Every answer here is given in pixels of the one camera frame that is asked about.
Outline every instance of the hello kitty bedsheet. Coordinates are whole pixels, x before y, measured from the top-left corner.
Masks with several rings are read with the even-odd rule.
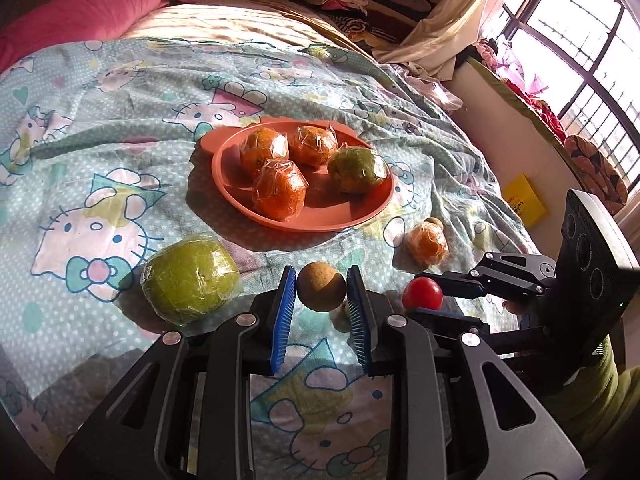
[[[445,224],[442,270],[485,251],[533,251],[466,136],[389,66],[345,49],[268,44],[88,41],[51,47],[0,75],[0,400],[36,453],[60,450],[165,326],[140,267],[187,234],[213,231],[243,292],[212,330],[275,288],[284,265],[359,265],[392,300],[416,269],[401,245],[428,216]],[[268,232],[215,189],[197,140],[263,116],[349,125],[396,184],[372,221],[340,234]],[[500,301],[449,301],[498,330]],[[370,379],[328,314],[297,304],[277,378],[251,381],[258,478],[384,478],[390,379]]]

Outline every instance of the red ball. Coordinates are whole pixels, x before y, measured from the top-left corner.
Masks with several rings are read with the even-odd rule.
[[[407,310],[418,307],[439,310],[442,306],[442,289],[431,278],[421,276],[412,279],[402,293],[402,306]]]

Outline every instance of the orange plastic plate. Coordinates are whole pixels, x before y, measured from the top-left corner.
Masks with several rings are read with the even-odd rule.
[[[245,216],[258,224],[281,231],[299,233],[337,232],[361,224],[381,212],[394,194],[393,179],[389,176],[380,186],[366,195],[337,192],[329,179],[326,167],[319,169],[300,166],[309,183],[305,206],[299,216],[285,221],[271,220],[253,210],[252,181],[240,166],[238,146],[261,127],[268,126],[286,135],[299,126],[331,126],[340,146],[367,146],[353,130],[341,123],[329,121],[296,121],[288,118],[262,118],[246,128],[221,126],[207,132],[201,139],[202,148],[213,155],[211,173],[220,193]]]

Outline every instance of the bolt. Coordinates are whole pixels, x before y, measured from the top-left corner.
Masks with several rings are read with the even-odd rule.
[[[255,316],[249,313],[240,314],[236,317],[236,323],[240,326],[251,326],[255,323]]]
[[[171,330],[171,332],[167,332],[162,336],[162,342],[165,345],[178,344],[181,339],[182,339],[182,334],[180,334],[180,332],[176,332],[175,330]]]
[[[478,346],[480,344],[480,338],[478,337],[478,334],[473,334],[471,332],[463,333],[460,339],[466,346]]]
[[[400,316],[399,314],[392,314],[391,316],[386,318],[386,322],[391,326],[400,328],[406,325],[406,318],[404,316]]]

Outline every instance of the green sleeve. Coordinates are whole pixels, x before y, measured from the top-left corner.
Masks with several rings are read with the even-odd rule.
[[[606,442],[624,425],[640,400],[640,367],[618,375],[609,337],[600,362],[542,404],[574,443],[585,463],[597,460]]]

